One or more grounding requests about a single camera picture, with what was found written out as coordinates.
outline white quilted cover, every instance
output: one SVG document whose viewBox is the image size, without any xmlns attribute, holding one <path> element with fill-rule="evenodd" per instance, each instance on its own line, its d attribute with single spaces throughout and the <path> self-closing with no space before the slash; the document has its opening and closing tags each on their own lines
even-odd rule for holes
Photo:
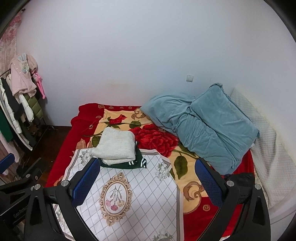
<svg viewBox="0 0 296 241">
<path fill-rule="evenodd" d="M 296 166 L 276 131 L 251 102 L 237 89 L 231 99 L 260 131 L 260 138 L 251 148 L 254 167 L 268 196 L 268 209 L 279 203 L 296 185 Z"/>
</svg>

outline green garment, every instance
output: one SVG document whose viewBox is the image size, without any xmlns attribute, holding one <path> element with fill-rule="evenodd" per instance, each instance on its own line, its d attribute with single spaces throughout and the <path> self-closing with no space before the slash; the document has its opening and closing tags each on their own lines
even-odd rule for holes
<svg viewBox="0 0 296 241">
<path fill-rule="evenodd" d="M 117 168 L 117 169 L 136 169 L 136 168 L 147 168 L 147 161 L 143 158 L 140 150 L 136 147 L 136 159 L 130 162 L 123 162 L 119 164 L 107 165 L 101 158 L 99 158 L 101 167 Z"/>
<path fill-rule="evenodd" d="M 30 98 L 30 96 L 28 94 L 24 94 L 24 97 L 26 98 L 28 105 L 32 109 L 34 117 L 41 119 L 43 117 L 43 111 L 42 111 L 36 97 L 33 96 Z"/>
<path fill-rule="evenodd" d="M 7 142 L 10 142 L 13 139 L 12 132 L 9 128 L 9 124 L 1 108 L 0 108 L 0 131 Z"/>
</svg>

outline blue gripper pad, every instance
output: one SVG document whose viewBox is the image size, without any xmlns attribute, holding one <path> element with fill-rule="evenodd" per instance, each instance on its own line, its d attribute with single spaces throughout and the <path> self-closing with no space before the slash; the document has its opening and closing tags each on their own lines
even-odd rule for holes
<svg viewBox="0 0 296 241">
<path fill-rule="evenodd" d="M 83 204 L 87 194 L 89 193 L 100 172 L 100 168 L 100 161 L 96 158 L 85 174 L 81 177 L 80 181 L 73 189 L 72 205 L 74 207 Z"/>
<path fill-rule="evenodd" d="M 195 173 L 207 192 L 212 204 L 221 208 L 223 205 L 222 190 L 216 183 L 215 179 L 209 173 L 201 160 L 196 160 L 194 168 Z"/>
<path fill-rule="evenodd" d="M 14 162 L 15 162 L 15 156 L 12 153 L 9 153 L 6 157 L 4 157 L 0 161 L 0 174 L 2 174 Z"/>
</svg>

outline wall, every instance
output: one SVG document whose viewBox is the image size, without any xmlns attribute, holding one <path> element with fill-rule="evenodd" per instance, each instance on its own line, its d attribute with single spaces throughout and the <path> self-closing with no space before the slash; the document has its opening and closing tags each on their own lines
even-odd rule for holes
<svg viewBox="0 0 296 241">
<path fill-rule="evenodd" d="M 17 41 L 38 62 L 55 125 L 82 104 L 141 105 L 221 82 L 227 93 L 241 84 L 296 144 L 296 44 L 263 0 L 32 0 Z"/>
</svg>

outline ornate oval frame print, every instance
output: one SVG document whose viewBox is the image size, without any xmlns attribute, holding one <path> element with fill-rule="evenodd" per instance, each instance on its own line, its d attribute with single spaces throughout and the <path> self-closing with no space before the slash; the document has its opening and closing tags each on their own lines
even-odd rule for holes
<svg viewBox="0 0 296 241">
<path fill-rule="evenodd" d="M 99 203 L 108 226 L 119 222 L 126 215 L 131 208 L 132 196 L 131 186 L 122 172 L 114 175 L 103 186 Z"/>
</svg>

